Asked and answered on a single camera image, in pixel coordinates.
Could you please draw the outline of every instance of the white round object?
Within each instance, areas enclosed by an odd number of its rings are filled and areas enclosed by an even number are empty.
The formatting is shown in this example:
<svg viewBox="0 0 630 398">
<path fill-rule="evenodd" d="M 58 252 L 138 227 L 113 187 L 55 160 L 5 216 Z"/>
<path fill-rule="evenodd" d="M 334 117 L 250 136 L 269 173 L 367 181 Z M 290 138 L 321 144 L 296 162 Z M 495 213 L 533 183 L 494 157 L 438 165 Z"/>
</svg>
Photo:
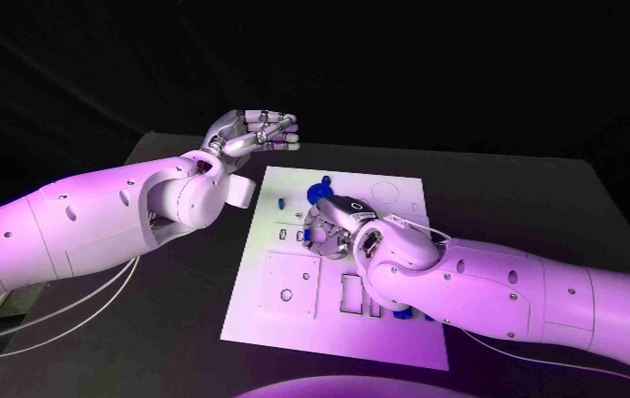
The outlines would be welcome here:
<svg viewBox="0 0 630 398">
<path fill-rule="evenodd" d="M 384 204 L 391 204 L 399 200 L 399 189 L 397 186 L 389 182 L 380 182 L 374 184 L 373 196 Z"/>
</svg>

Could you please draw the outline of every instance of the white cable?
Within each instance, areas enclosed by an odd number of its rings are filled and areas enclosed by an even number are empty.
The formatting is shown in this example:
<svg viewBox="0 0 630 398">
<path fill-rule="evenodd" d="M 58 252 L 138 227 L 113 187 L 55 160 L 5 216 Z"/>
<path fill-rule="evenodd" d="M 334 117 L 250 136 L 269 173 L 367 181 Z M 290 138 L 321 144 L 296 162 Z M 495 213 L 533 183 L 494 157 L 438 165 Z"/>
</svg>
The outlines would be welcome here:
<svg viewBox="0 0 630 398">
<path fill-rule="evenodd" d="M 43 316 L 41 318 L 35 319 L 34 321 L 24 323 L 21 326 L 9 328 L 8 330 L 4 330 L 0 332 L 0 336 L 5 336 L 8 334 L 12 334 L 14 332 L 22 330 L 27 327 L 31 327 L 32 325 L 35 325 L 37 323 L 41 323 L 43 321 L 47 321 L 53 316 L 57 316 L 60 313 L 64 313 L 66 311 L 68 311 L 70 309 L 73 309 L 74 307 L 77 307 L 83 302 L 89 301 L 122 277 L 122 275 L 125 274 L 125 271 L 129 269 L 129 267 L 132 266 L 135 262 L 135 259 L 130 260 L 130 262 L 128 263 L 128 265 L 123 267 L 123 270 L 119 272 L 119 274 L 115 276 L 115 278 L 84 298 L 81 298 L 77 302 L 73 302 L 64 309 L 55 311 L 54 313 L 48 314 L 47 316 Z"/>
<path fill-rule="evenodd" d="M 422 227 L 422 228 L 425 228 L 426 230 L 436 232 L 436 233 L 440 234 L 440 235 L 442 235 L 448 240 L 452 239 L 452 237 L 450 237 L 450 236 L 449 236 L 443 231 L 439 231 L 439 230 L 436 230 L 436 229 L 432 228 L 432 227 L 426 227 L 425 225 L 420 225 L 419 223 L 413 222 L 412 220 L 409 220 L 409 219 L 406 219 L 406 218 L 401 218 L 401 216 L 399 216 L 399 214 L 396 214 L 394 216 L 396 216 L 397 218 L 400 218 L 401 220 L 404 220 L 410 225 L 414 225 L 416 227 Z"/>
<path fill-rule="evenodd" d="M 115 300 L 116 300 L 116 297 L 119 296 L 119 294 L 122 293 L 122 291 L 123 291 L 123 289 L 125 289 L 125 286 L 128 285 L 128 283 L 129 283 L 129 280 L 132 279 L 132 275 L 135 274 L 135 270 L 136 270 L 136 268 L 138 268 L 138 266 L 139 266 L 139 261 L 141 261 L 141 257 L 138 257 L 136 259 L 133 259 L 132 261 L 135 261 L 135 267 L 132 268 L 132 271 L 129 272 L 129 275 L 128 275 L 128 278 L 125 279 L 125 283 L 123 283 L 123 286 L 122 286 L 122 288 L 119 289 L 119 291 L 115 293 L 115 296 L 112 296 L 112 298 L 110 298 L 110 300 L 109 300 L 109 302 L 106 303 L 106 305 L 96 311 L 96 313 L 93 314 L 93 316 L 90 316 L 90 318 L 86 320 L 86 321 L 83 321 L 81 323 L 80 323 L 80 325 L 76 325 L 67 332 L 63 332 L 63 334 L 60 334 L 60 335 L 57 335 L 53 339 L 48 339 L 45 342 L 43 342 L 43 343 L 40 343 L 38 345 L 34 345 L 34 346 L 31 346 L 30 348 L 25 348 L 24 350 L 18 350 L 18 351 L 15 351 L 15 352 L 8 352 L 6 354 L 0 354 L 0 357 L 8 357 L 9 355 L 15 355 L 15 354 L 19 354 L 21 352 L 27 352 L 27 351 L 31 351 L 31 350 L 34 350 L 35 348 L 38 348 L 40 346 L 44 346 L 47 343 L 51 343 L 51 342 L 54 342 L 54 341 L 57 341 L 58 339 L 61 339 L 67 334 L 71 334 L 83 325 L 86 325 L 86 323 L 89 322 L 89 321 L 92 321 L 93 320 L 93 318 L 99 315 L 99 313 L 102 313 L 104 310 L 106 310 L 106 308 L 109 307 L 109 305 L 115 302 Z"/>
<path fill-rule="evenodd" d="M 474 336 L 471 334 L 471 332 L 465 329 L 462 329 L 462 331 L 469 335 L 469 337 L 472 339 L 475 339 L 484 346 L 488 346 L 492 350 L 497 350 L 501 354 L 508 355 L 510 357 L 514 357 L 515 359 L 521 359 L 521 360 L 527 360 L 528 362 L 538 362 L 538 363 L 547 363 L 547 364 L 556 364 L 556 366 L 564 366 L 567 368 L 579 368 L 579 369 L 586 369 L 587 371 L 596 371 L 596 372 L 603 372 L 603 373 L 611 373 L 612 375 L 618 375 L 619 377 L 623 377 L 626 380 L 630 380 L 630 375 L 626 375 L 623 373 L 615 372 L 615 371 L 608 371 L 606 369 L 599 369 L 599 368 L 592 368 L 589 366 L 579 366 L 576 364 L 569 364 L 569 363 L 559 363 L 559 362 L 549 362 L 547 360 L 538 360 L 538 359 L 530 359 L 528 357 L 521 357 L 517 354 L 511 354 L 510 352 L 505 352 L 502 350 L 500 350 L 498 348 L 495 348 L 492 345 L 488 345 L 476 336 Z"/>
</svg>

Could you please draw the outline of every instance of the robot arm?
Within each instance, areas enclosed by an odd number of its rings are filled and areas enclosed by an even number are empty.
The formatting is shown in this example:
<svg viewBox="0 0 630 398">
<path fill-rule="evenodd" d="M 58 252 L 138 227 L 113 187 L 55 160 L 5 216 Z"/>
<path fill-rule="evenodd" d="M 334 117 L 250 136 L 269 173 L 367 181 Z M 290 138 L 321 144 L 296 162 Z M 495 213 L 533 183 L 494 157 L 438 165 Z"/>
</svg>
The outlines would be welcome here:
<svg viewBox="0 0 630 398">
<path fill-rule="evenodd" d="M 227 203 L 247 208 L 256 183 L 230 174 L 256 150 L 301 147 L 295 123 L 231 111 L 201 150 L 63 179 L 0 207 L 0 291 L 109 269 L 208 227 Z"/>
<path fill-rule="evenodd" d="M 378 219 L 347 197 L 322 198 L 311 214 L 305 229 L 325 222 L 344 240 L 305 247 L 334 258 L 352 251 L 365 290 L 386 308 L 412 305 L 497 339 L 572 346 L 630 364 L 630 275 L 492 243 L 433 243 L 409 221 Z"/>
</svg>

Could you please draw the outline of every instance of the rectangular slot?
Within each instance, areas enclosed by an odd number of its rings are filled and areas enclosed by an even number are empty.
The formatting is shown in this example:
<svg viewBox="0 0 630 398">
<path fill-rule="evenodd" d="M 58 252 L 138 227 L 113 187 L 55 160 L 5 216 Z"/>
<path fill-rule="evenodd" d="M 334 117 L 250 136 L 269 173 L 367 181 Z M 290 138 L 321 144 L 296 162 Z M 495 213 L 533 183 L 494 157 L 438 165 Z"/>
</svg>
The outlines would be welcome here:
<svg viewBox="0 0 630 398">
<path fill-rule="evenodd" d="M 364 282 L 360 275 L 342 275 L 342 307 L 344 313 L 364 313 Z"/>
<path fill-rule="evenodd" d="M 371 318 L 381 317 L 381 304 L 371 298 Z"/>
</svg>

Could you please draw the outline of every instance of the white board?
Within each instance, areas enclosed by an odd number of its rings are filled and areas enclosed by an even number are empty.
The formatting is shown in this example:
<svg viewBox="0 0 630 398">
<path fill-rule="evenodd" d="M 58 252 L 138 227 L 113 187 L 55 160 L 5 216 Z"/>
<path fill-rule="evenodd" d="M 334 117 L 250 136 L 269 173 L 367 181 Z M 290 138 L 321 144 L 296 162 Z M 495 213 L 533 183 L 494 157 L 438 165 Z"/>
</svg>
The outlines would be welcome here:
<svg viewBox="0 0 630 398">
<path fill-rule="evenodd" d="M 422 179 L 267 167 L 221 338 L 448 371 L 442 323 L 419 310 L 412 320 L 394 318 L 357 284 L 347 290 L 352 309 L 363 297 L 361 314 L 344 312 L 344 275 L 357 275 L 352 254 L 327 260 L 302 246 L 306 191 L 325 175 L 335 194 L 363 199 L 380 217 L 394 212 L 430 225 Z"/>
</svg>

